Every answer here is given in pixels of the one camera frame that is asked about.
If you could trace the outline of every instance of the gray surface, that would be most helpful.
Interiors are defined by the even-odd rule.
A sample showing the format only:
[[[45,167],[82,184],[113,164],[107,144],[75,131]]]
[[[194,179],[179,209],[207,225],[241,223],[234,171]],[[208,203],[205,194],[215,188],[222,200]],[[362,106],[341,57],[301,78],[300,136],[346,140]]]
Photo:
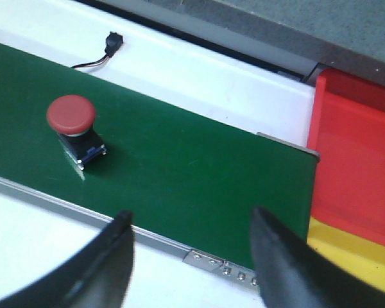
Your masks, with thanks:
[[[300,74],[321,62],[385,85],[385,0],[101,2]]]

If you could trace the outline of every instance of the white surface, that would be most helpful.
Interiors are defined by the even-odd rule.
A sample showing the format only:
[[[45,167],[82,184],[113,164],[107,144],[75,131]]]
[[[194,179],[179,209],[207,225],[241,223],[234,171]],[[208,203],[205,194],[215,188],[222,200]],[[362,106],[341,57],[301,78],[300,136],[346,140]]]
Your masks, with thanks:
[[[98,232],[0,194],[0,298],[63,263]],[[124,306],[263,307],[256,292],[138,243]]]
[[[94,76],[243,130],[305,146],[314,89],[69,0],[0,0],[0,42],[67,66],[125,45]]]

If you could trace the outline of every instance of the red mushroom button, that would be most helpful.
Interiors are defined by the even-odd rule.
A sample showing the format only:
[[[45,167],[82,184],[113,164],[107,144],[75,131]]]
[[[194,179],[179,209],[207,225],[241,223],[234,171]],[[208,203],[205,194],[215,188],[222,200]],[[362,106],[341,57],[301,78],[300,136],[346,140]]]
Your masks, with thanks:
[[[96,119],[93,104],[80,95],[65,95],[51,103],[47,111],[50,126],[64,135],[86,132]]]

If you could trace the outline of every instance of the electrical wire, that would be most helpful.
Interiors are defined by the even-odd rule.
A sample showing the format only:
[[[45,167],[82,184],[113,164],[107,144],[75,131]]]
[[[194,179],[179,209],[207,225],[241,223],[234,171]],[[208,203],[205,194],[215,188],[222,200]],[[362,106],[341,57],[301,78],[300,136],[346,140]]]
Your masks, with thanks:
[[[79,69],[81,67],[94,67],[94,66],[99,66],[103,63],[105,63],[110,57],[105,54],[103,58],[101,58],[100,60],[97,60],[97,61],[94,61],[94,62],[89,62],[89,63],[83,63],[83,64],[77,64],[77,65],[74,65],[72,66],[71,68],[72,69]]]

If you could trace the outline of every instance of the metal bracket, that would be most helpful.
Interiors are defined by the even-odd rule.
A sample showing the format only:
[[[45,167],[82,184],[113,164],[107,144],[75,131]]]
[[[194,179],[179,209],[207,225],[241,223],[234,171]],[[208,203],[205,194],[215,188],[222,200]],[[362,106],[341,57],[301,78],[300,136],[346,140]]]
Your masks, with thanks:
[[[258,291],[255,272],[251,269],[223,260],[209,253],[191,249],[183,259],[184,263],[216,274],[231,282]]]
[[[299,146],[295,143],[291,143],[291,142],[288,142],[288,141],[285,141],[285,140],[282,140],[282,139],[278,139],[274,136],[271,136],[271,135],[267,135],[266,133],[256,133],[257,136],[260,136],[260,137],[264,137],[264,138],[267,138],[269,140],[272,140],[272,141],[275,141],[275,142],[278,142],[278,143],[281,143],[281,144],[284,144],[286,146],[290,146],[294,149],[297,149],[297,150],[300,150],[300,151],[303,151],[303,152],[306,152],[308,154],[311,154],[312,156],[314,156],[317,160],[317,162],[320,162],[321,160],[321,154],[317,151],[314,151],[312,149],[309,149],[309,148],[306,148],[306,147],[303,147],[303,146]]]

